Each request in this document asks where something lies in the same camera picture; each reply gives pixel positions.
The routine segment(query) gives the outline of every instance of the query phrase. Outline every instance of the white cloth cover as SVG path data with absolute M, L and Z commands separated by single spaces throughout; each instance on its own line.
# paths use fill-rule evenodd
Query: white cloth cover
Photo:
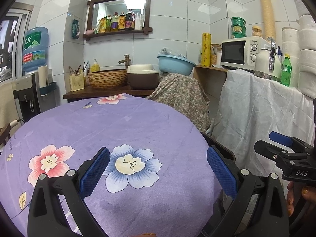
M 313 100 L 295 88 L 262 79 L 241 69 L 229 70 L 222 88 L 212 137 L 236 156 L 236 165 L 254 175 L 282 176 L 275 162 L 256 154 L 254 144 L 269 139 L 269 133 L 294 136 L 312 144 L 315 130 Z M 282 179 L 284 193 L 287 181 Z

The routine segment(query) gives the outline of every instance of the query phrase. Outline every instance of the microwave knob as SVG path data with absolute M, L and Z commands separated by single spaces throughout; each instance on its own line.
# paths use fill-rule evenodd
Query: microwave knob
M 253 44 L 252 47 L 251 47 L 251 49 L 252 49 L 253 51 L 257 50 L 257 48 L 258 48 L 258 46 L 257 46 L 256 44 Z
M 255 54 L 251 55 L 251 60 L 256 61 L 257 56 Z

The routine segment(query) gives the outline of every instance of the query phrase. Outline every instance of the wall mirror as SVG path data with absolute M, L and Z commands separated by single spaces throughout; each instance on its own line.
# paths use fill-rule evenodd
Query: wall mirror
M 90 0 L 86 33 L 83 38 L 143 33 L 148 35 L 150 0 Z

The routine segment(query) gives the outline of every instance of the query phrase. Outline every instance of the white electric kettle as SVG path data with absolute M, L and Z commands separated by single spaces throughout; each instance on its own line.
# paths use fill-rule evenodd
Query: white electric kettle
M 281 62 L 276 57 L 276 43 L 273 38 L 271 40 L 271 50 L 261 49 L 256 58 L 255 73 L 257 77 L 274 80 L 280 82 Z

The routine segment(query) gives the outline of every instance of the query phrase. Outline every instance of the microwave oven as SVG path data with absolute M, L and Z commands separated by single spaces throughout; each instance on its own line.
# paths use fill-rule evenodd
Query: microwave oven
M 261 37 L 229 39 L 222 42 L 221 65 L 254 71 L 261 49 L 271 49 L 271 44 Z

